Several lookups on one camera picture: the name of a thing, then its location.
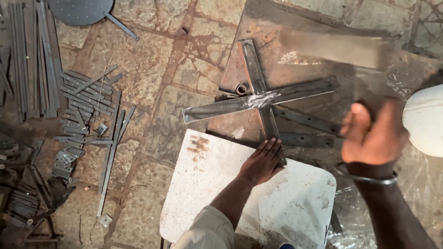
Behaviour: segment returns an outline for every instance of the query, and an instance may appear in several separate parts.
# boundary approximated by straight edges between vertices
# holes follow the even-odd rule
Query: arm
[[[407,131],[395,118],[397,101],[388,99],[371,125],[367,109],[351,106],[343,121],[346,138],[342,157],[352,175],[376,179],[389,178],[395,159],[408,139]],[[371,216],[377,246],[381,249],[437,249],[414,216],[397,184],[376,185],[355,181]]]
[[[211,206],[222,212],[237,228],[241,212],[252,188],[267,182],[283,167],[276,167],[283,156],[281,140],[266,140],[245,161],[237,177],[211,202]]]

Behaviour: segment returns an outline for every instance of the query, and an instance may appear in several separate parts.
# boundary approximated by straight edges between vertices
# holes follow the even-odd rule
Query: blue shoe
[[[279,246],[278,249],[295,249],[295,247],[289,243],[283,243]]]

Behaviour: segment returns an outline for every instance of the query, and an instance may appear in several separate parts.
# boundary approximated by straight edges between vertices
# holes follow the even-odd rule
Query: round metal plate
[[[94,24],[110,12],[114,0],[48,0],[49,9],[62,22],[74,26]]]

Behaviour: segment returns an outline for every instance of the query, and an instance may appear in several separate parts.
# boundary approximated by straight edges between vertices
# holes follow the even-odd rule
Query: hand
[[[374,124],[371,126],[369,112],[360,103],[351,105],[351,110],[343,119],[340,131],[345,138],[342,147],[342,158],[346,163],[365,163],[384,165],[400,156],[409,133],[396,118],[398,100],[387,98],[379,111]],[[378,174],[367,172],[368,177],[382,177],[392,174],[390,170]]]
[[[250,180],[254,186],[265,183],[284,170],[282,166],[277,167],[282,156],[284,154],[280,139],[265,140],[242,165],[237,177]]]

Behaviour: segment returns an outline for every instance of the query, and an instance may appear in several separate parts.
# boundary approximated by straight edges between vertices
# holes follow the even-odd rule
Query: rusty floor
[[[105,149],[87,145],[74,174],[80,178],[78,188],[53,215],[56,232],[64,235],[57,248],[159,248],[160,213],[184,132],[186,128],[205,131],[207,126],[206,122],[184,125],[181,109],[214,101],[213,90],[218,89],[245,1],[116,0],[112,14],[140,37],[138,42],[109,21],[90,27],[57,23],[63,69],[94,76],[108,61],[117,64],[111,76],[124,75],[116,84],[123,91],[123,108],[137,106],[118,146],[105,202],[104,213],[113,222],[109,228],[99,223],[93,227]],[[4,11],[6,2],[0,0]],[[401,37],[400,46],[443,57],[441,24],[435,21],[442,18],[440,1],[281,2],[328,15],[349,27],[388,27],[393,36]],[[419,5],[424,12],[416,8]],[[368,10],[384,15],[385,22],[367,20]],[[46,139],[37,166],[48,176],[60,149],[51,139],[57,122],[16,125],[11,112],[6,112],[2,121],[19,136]],[[97,120],[93,127],[100,122],[110,123]],[[140,184],[147,188],[126,193],[120,206],[120,195]]]

